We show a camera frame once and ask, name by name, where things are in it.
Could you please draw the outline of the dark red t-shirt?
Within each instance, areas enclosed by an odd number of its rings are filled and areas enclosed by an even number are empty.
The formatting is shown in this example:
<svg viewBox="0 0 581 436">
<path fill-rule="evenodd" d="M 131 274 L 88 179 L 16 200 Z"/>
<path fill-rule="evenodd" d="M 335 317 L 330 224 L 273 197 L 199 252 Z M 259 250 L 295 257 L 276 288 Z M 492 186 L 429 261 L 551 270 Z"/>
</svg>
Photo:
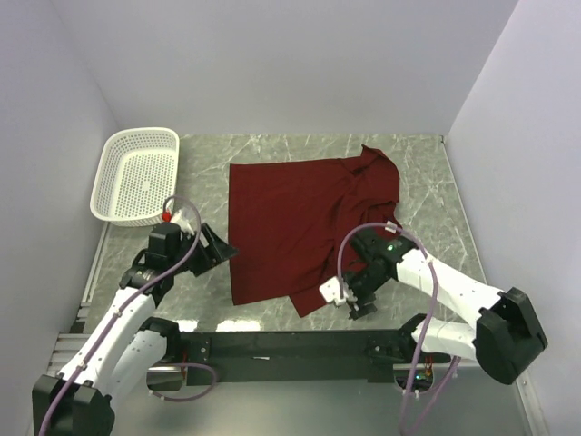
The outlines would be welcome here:
<svg viewBox="0 0 581 436">
<path fill-rule="evenodd" d="M 355 260 L 343 238 L 360 224 L 394 220 L 398 203 L 397 166 L 368 146 L 348 158 L 231 165 L 233 303 L 287 297 L 300 317 L 317 311 L 320 286 Z"/>
</svg>

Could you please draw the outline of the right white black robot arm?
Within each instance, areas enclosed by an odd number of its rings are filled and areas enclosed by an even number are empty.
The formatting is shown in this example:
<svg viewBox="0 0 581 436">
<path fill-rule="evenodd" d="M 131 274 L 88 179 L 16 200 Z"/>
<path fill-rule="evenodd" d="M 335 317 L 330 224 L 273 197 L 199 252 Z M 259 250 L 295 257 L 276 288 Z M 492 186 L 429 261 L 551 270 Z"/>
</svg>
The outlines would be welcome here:
<svg viewBox="0 0 581 436">
<path fill-rule="evenodd" d="M 365 223 L 341 241 L 357 254 L 359 272 L 339 272 L 336 304 L 357 320 L 375 312 L 375 293 L 393 280 L 425 293 L 428 312 L 404 332 L 425 354 L 475 361 L 493 380 L 513 383 L 547 348 L 548 340 L 528 296 L 474 280 L 431 255 L 394 223 Z"/>
</svg>

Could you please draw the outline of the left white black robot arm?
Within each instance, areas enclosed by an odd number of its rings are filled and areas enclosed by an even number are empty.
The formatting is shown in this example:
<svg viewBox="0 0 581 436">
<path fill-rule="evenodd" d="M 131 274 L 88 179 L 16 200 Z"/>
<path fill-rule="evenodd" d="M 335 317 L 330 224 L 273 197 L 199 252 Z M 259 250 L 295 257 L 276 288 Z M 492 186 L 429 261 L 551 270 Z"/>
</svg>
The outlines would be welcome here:
<svg viewBox="0 0 581 436">
<path fill-rule="evenodd" d="M 82 348 L 34 385 L 34 434 L 108 435 L 115 406 L 156 363 L 187 367 L 178 323 L 153 313 L 178 274 L 200 276 L 238 252 L 206 223 L 193 233 L 156 224 Z"/>
</svg>

